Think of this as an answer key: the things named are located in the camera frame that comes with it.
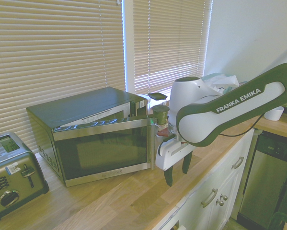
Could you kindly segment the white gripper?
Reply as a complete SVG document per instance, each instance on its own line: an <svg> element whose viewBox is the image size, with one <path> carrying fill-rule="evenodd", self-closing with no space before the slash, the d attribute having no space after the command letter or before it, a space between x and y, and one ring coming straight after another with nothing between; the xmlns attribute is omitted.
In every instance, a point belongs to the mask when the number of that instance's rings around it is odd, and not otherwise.
<svg viewBox="0 0 287 230"><path fill-rule="evenodd" d="M188 143L182 143L175 139L170 139L159 145L156 154L156 166L164 170L164 177L166 184L172 186L173 178L172 171L173 165L183 159L182 172L188 173L189 166L192 159L192 151L194 146Z"/></svg>

